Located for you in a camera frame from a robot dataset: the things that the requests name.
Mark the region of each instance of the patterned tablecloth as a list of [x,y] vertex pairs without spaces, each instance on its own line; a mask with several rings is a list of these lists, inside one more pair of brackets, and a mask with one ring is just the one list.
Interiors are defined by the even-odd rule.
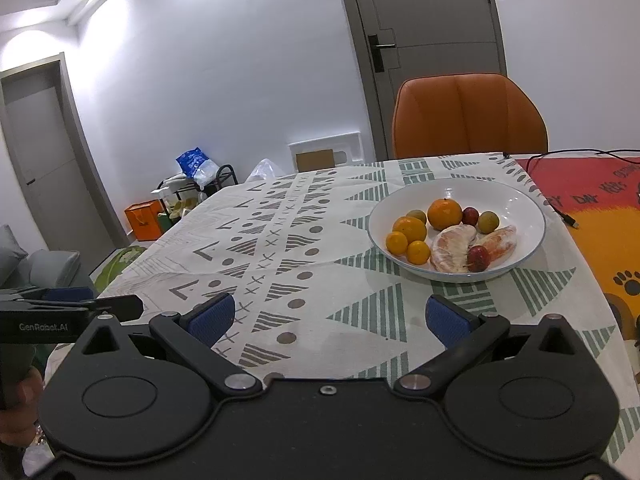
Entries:
[[[395,190],[437,178],[495,180],[527,193],[546,215],[542,246],[489,282],[451,285],[400,269],[372,248],[368,215]],[[261,379],[394,381],[443,350],[424,320],[434,292],[516,323],[563,314],[620,400],[604,458],[640,478],[640,399],[614,316],[564,224],[517,162],[501,154],[376,162],[227,187],[103,295],[139,295],[145,322],[162,310],[187,312],[219,292],[233,294],[236,322],[213,349]],[[64,354],[52,355],[49,371]]]

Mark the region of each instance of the plum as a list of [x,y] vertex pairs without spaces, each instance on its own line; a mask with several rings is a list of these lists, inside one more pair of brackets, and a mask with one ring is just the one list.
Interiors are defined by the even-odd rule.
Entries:
[[482,245],[476,245],[466,254],[466,264],[470,272],[482,272],[491,263],[489,251]]
[[474,209],[473,207],[467,207],[462,212],[462,223],[466,225],[473,225],[475,227],[478,223],[479,215],[480,213],[478,213],[477,209]]

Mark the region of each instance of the orange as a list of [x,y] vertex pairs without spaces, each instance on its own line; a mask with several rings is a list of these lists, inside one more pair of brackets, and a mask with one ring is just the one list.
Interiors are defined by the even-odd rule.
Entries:
[[420,240],[411,242],[406,250],[406,259],[410,264],[424,265],[429,261],[430,257],[431,249],[426,243],[421,242]]
[[386,236],[386,250],[396,256],[404,254],[408,244],[409,242],[406,240],[406,236],[398,231],[393,231]]
[[429,206],[427,218],[434,229],[442,231],[462,222],[462,208],[455,200],[439,198]]
[[427,227],[417,218],[401,216],[394,224],[393,231],[399,231],[409,243],[416,240],[423,241],[427,237]]

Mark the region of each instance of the door handle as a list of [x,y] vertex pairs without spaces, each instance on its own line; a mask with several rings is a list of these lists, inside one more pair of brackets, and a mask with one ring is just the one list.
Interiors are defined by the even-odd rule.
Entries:
[[371,49],[371,60],[373,61],[373,70],[376,73],[385,71],[385,63],[382,59],[382,53],[380,52],[386,48],[396,48],[395,44],[379,44],[378,35],[371,34],[369,38],[369,47]]

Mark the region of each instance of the human hand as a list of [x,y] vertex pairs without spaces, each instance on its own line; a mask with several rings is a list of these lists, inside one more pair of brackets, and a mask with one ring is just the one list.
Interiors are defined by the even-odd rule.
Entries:
[[32,367],[16,387],[20,402],[10,410],[0,411],[0,441],[8,446],[26,447],[36,435],[37,404],[44,387],[39,371]]

